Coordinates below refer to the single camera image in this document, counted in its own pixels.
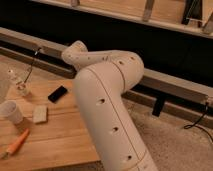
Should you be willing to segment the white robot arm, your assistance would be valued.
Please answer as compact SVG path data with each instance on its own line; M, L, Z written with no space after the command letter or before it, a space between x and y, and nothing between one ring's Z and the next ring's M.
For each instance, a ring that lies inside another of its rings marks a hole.
M77 70L73 93L105 171L158 171L122 101L143 77L140 56L89 51L76 41L63 50L62 59Z

